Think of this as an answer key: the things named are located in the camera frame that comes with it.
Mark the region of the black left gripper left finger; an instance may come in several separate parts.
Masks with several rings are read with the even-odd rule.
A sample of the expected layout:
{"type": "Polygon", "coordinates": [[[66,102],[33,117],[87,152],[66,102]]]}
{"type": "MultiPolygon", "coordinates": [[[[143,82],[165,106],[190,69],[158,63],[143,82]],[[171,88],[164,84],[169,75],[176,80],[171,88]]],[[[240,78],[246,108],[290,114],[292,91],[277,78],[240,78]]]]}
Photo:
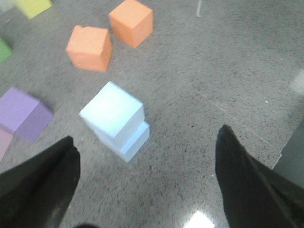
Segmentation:
{"type": "Polygon", "coordinates": [[[80,153],[67,136],[0,175],[2,228],[57,228],[80,178],[80,153]]]}

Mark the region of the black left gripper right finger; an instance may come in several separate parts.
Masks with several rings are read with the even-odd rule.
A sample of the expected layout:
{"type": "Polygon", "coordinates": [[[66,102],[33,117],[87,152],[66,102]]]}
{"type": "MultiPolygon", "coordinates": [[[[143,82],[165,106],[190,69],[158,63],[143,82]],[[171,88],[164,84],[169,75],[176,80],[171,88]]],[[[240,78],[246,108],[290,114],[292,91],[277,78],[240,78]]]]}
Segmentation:
{"type": "Polygon", "coordinates": [[[215,157],[229,227],[304,226],[304,190],[252,157],[226,124],[218,132],[215,157]]]}

